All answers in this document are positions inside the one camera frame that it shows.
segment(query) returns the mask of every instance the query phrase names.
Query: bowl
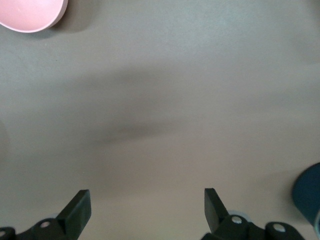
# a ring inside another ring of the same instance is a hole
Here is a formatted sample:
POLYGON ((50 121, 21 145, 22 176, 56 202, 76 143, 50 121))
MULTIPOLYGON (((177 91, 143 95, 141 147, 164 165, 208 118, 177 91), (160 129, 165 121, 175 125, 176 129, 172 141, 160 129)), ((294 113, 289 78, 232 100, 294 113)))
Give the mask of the bowl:
POLYGON ((55 25, 68 0, 0 0, 0 24, 17 32, 35 33, 55 25))
POLYGON ((294 205, 314 227, 320 239, 320 162, 300 174, 291 194, 294 205))

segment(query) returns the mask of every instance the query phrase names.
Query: pink bowl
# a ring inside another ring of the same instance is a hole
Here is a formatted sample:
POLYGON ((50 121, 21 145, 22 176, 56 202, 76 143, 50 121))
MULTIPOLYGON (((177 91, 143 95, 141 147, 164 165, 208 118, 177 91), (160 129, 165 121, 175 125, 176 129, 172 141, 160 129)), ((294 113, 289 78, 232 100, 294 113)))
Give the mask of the pink bowl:
POLYGON ((0 24, 22 33, 34 33, 55 25, 68 0, 0 0, 0 24))

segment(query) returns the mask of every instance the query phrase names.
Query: metal screw head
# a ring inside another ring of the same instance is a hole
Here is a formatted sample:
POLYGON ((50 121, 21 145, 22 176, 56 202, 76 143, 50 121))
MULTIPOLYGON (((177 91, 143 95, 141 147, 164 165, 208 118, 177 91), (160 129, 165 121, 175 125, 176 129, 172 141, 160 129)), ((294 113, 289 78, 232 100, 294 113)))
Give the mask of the metal screw head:
POLYGON ((281 232, 281 233, 284 233, 284 232, 286 231, 285 227, 282 226, 282 225, 279 224, 279 223, 273 224, 273 228, 274 228, 275 230, 277 230, 278 232, 281 232))
POLYGON ((235 224, 242 224, 242 219, 238 216, 233 216, 231 218, 232 222, 234 222, 235 224))
POLYGON ((44 221, 43 223, 40 224, 40 228, 46 228, 50 225, 50 222, 49 221, 44 221))

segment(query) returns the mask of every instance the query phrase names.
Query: beige surface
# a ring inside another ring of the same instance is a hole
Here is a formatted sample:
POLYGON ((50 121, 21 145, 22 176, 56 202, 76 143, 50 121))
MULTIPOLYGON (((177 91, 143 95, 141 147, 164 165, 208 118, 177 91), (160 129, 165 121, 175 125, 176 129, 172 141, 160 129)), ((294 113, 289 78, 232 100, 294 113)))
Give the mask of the beige surface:
POLYGON ((258 226, 319 162, 316 0, 70 0, 50 30, 0 27, 0 226, 90 189, 81 240, 199 240, 204 188, 258 226))

